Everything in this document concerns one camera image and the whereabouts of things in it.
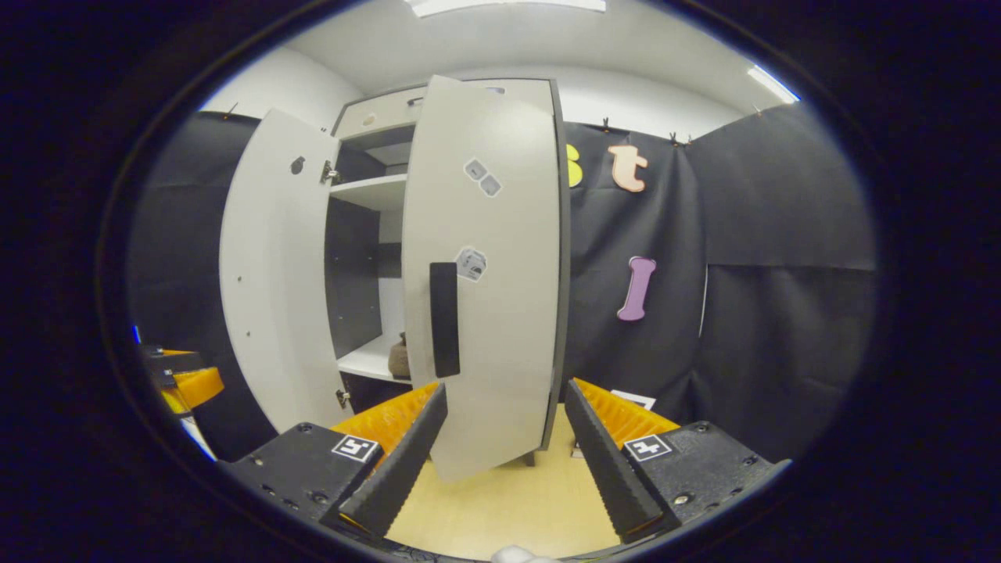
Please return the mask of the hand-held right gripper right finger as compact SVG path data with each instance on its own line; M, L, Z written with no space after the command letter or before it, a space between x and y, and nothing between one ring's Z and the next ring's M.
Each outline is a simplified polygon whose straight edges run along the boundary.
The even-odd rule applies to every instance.
M700 525L791 464L769 461L711 421L679 425L579 378L566 385L565 413L624 543Z

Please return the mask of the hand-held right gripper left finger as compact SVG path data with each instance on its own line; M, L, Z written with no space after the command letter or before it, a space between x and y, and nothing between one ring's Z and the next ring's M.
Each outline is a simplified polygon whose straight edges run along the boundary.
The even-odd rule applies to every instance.
M447 414L446 388L430 382L335 427L302 421L222 467L247 492L294 518L382 538Z

